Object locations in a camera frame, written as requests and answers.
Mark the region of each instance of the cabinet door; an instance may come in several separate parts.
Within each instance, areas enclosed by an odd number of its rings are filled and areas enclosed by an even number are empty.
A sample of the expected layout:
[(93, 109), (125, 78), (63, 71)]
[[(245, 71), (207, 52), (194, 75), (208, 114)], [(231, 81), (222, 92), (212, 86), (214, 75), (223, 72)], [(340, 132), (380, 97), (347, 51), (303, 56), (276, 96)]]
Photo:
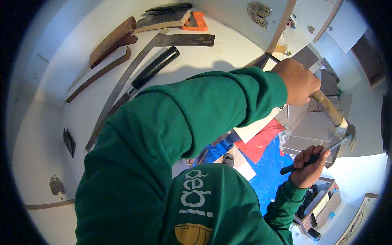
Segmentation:
[(367, 29), (364, 17), (353, 3), (344, 0), (327, 33), (335, 40), (344, 53), (347, 53)]

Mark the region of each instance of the green sleeve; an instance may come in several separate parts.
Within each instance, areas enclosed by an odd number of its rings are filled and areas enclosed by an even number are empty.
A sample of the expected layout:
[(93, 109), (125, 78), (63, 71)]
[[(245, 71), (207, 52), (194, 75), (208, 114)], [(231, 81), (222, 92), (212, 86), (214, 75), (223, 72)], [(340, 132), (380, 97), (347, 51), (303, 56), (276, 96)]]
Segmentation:
[(157, 243), (171, 166), (287, 100), (280, 76), (250, 67), (153, 86), (109, 117), (75, 197), (78, 244)]
[(278, 187), (275, 201), (267, 206), (264, 215), (265, 222), (278, 234), (285, 244), (293, 244), (289, 227), (294, 220), (294, 214), (305, 199), (307, 189), (299, 189), (289, 180)]

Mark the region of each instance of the person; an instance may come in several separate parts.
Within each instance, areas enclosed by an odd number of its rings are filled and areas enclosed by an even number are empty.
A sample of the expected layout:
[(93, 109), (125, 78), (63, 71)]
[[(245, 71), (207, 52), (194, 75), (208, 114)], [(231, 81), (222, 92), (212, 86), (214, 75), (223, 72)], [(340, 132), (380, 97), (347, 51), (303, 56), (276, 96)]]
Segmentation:
[(234, 168), (197, 165), (172, 180), (172, 165), (192, 158), (233, 127), (285, 103), (303, 105), (320, 80), (288, 58), (272, 71), (211, 71), (152, 86), (109, 117), (75, 197), (77, 244), (293, 244), (289, 226), (329, 151), (305, 168), (311, 146), (262, 215), (255, 191)]

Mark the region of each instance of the floor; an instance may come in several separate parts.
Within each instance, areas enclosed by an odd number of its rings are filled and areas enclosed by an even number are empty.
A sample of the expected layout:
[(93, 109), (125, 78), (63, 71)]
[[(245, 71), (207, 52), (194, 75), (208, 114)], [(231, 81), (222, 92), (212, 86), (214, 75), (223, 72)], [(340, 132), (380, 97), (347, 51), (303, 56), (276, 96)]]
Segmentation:
[[(204, 163), (214, 162), (225, 154), (236, 140), (237, 138), (235, 135), (230, 135), (215, 147), (212, 145), (206, 146), (209, 151), (205, 156)], [(280, 155), (278, 136), (267, 145), (262, 158), (257, 163), (252, 162), (243, 152), (241, 153), (256, 172), (256, 176), (254, 176), (249, 183), (257, 194), (261, 213), (265, 214), (267, 212), (268, 204), (275, 200), (276, 191), (279, 185), (283, 184), (288, 178), (288, 174), (284, 176), (280, 175), (280, 169), (291, 165), (293, 160), (287, 154), (284, 156)], [(179, 160), (173, 165), (173, 177), (189, 168), (184, 162), (185, 161), (183, 160)]]

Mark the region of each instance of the black handle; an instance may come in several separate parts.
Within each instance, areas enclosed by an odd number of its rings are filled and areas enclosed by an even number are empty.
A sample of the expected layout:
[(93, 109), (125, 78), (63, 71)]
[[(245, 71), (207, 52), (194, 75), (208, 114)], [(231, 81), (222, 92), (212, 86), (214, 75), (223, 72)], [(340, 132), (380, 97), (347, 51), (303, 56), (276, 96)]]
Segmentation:
[[(307, 162), (304, 163), (303, 168), (306, 167), (306, 166), (309, 165), (309, 164), (312, 164), (312, 163), (317, 162), (317, 160), (318, 160), (319, 158), (320, 158), (320, 153), (311, 156), (311, 157), (309, 158), (309, 161), (307, 161)], [(287, 174), (287, 173), (289, 173), (289, 172), (292, 172), (292, 171), (294, 171), (294, 170), (296, 170), (296, 168), (295, 168), (294, 165), (292, 164), (292, 165), (290, 165), (290, 166), (281, 168), (280, 174), (281, 174), (281, 175), (285, 175), (285, 174)]]
[(132, 86), (135, 89), (143, 87), (156, 73), (162, 70), (170, 62), (180, 55), (176, 47), (170, 47), (156, 58), (149, 66), (147, 66), (140, 74), (133, 80)]

